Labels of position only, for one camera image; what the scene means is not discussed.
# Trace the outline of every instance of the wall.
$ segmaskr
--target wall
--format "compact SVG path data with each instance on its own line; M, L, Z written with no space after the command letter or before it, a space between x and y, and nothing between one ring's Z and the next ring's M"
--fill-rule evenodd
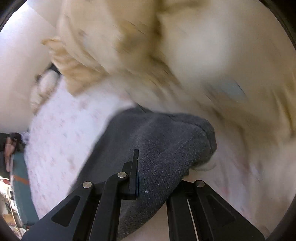
M29 99L34 77L50 63L48 49L40 41L55 35L54 25L62 1L39 2L28 0L0 32L0 132L3 133L29 127L33 117Z

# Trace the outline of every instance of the bed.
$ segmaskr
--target bed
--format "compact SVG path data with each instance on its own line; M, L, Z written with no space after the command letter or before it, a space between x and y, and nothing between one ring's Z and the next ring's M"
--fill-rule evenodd
M96 84L77 97L66 90L62 76L56 92L33 119L29 144L25 149L32 200L39 218L62 201L80 169L104 132L108 120L118 111L133 107L129 95L118 93L109 81ZM247 163L247 152L239 129L231 124L210 120L215 128L218 149L209 163L190 170L184 180L206 181L236 210L251 221L265 236L276 227L295 194L290 165L295 143L271 160L264 172ZM274 173L277 180L285 173L286 183L274 184L274 196L264 191ZM131 240L168 240L165 206L142 228L127 237Z

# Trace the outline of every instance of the gray fabric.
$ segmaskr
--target gray fabric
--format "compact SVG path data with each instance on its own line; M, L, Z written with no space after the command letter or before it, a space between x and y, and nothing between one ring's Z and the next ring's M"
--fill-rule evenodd
M216 150L215 133L207 120L197 116L154 113L140 106L123 111L110 121L72 190L120 172L132 160L134 149L139 149L139 197L122 201L119 239L161 208L191 166L210 159Z

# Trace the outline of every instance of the pink patterned sheet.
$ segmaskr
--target pink patterned sheet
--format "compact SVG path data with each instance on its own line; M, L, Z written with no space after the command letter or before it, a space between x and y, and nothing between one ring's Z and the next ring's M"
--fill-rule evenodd
M74 98L61 80L31 123L25 161L32 200L41 218L62 201L108 120L134 104L107 84Z

